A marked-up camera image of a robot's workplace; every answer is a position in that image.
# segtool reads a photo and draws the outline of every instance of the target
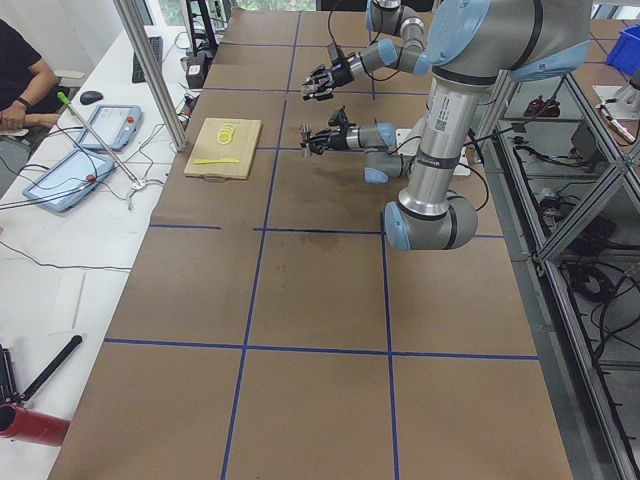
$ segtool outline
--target window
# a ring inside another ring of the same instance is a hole
[[[146,0],[151,16],[156,24],[184,25],[182,5],[188,0]],[[209,16],[214,23],[227,20],[225,11],[230,5],[237,5],[245,10],[315,10],[316,0],[207,0]],[[194,12],[198,11],[198,3],[192,2]]]

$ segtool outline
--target black shirt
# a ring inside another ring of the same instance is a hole
[[[0,110],[9,107],[33,78],[29,67],[42,56],[6,22],[0,20]],[[60,107],[55,89],[28,113],[53,113]]]

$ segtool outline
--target blue box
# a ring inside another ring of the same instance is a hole
[[[640,23],[620,32],[620,38],[607,56],[607,64],[628,75],[640,68]]]

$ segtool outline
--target person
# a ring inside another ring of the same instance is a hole
[[[61,106],[57,85],[42,55],[0,19],[0,130],[53,127]]]

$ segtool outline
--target wristwatch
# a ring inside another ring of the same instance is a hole
[[[31,104],[22,97],[16,98],[16,102],[20,102],[21,104],[23,104],[25,107],[27,107],[27,110],[31,108]]]

